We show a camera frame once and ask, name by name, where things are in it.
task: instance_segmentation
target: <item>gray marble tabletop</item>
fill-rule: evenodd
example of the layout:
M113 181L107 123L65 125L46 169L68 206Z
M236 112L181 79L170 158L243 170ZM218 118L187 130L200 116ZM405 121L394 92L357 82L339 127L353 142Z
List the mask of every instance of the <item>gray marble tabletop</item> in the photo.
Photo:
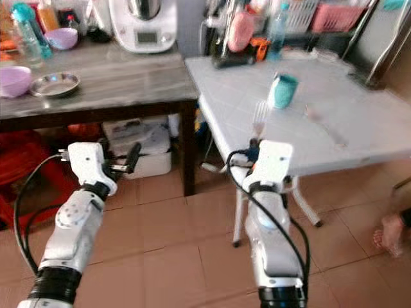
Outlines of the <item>gray marble tabletop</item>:
M117 43L82 42L70 51L55 51L33 77L56 72L80 77L80 90L60 99L29 94L0 99L2 119L17 119L81 110L173 103L198 98L181 55L175 50L158 55L135 55Z

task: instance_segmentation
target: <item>white folding table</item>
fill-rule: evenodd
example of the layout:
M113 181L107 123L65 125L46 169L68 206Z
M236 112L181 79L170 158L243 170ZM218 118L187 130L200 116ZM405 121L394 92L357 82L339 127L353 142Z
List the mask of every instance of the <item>white folding table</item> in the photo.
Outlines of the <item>white folding table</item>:
M223 159L248 147L256 104L267 99L277 71L296 77L299 86L288 108L271 112L263 137L293 145L290 175L349 169L411 155L411 106L387 90L373 92L356 84L342 62L281 60L215 69L209 57L200 57L187 59L186 65L201 93L200 108ZM321 115L321 122L346 146L337 145L322 125L305 116L306 105ZM233 174L239 183L245 176L240 168ZM320 219L300 190L293 194L310 221L318 224ZM240 234L242 206L238 191L234 241Z

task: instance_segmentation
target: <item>red plastic crate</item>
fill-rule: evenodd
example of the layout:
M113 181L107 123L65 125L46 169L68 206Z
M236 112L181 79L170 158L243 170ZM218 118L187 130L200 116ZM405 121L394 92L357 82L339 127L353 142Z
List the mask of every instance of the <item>red plastic crate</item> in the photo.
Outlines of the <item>red plastic crate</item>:
M320 3L311 25L313 32L348 32L356 24L364 6Z

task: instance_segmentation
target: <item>kitchen counter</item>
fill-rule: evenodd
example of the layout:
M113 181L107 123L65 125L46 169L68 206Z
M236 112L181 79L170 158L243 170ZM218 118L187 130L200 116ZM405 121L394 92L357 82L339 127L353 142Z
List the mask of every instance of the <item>kitchen counter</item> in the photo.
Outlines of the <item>kitchen counter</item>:
M80 89L59 99L29 94L0 101L0 132L180 114L185 195L194 192L194 117L198 92L181 55L172 49L135 55L117 43L81 42L55 51L33 78L67 71L80 77Z

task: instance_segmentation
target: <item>white kitchen appliance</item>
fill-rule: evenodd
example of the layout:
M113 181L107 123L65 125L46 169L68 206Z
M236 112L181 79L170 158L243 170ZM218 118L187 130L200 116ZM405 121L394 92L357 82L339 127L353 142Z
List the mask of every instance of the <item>white kitchen appliance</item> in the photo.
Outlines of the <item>white kitchen appliance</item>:
M109 0L114 34L133 53L160 53L177 38L175 0Z

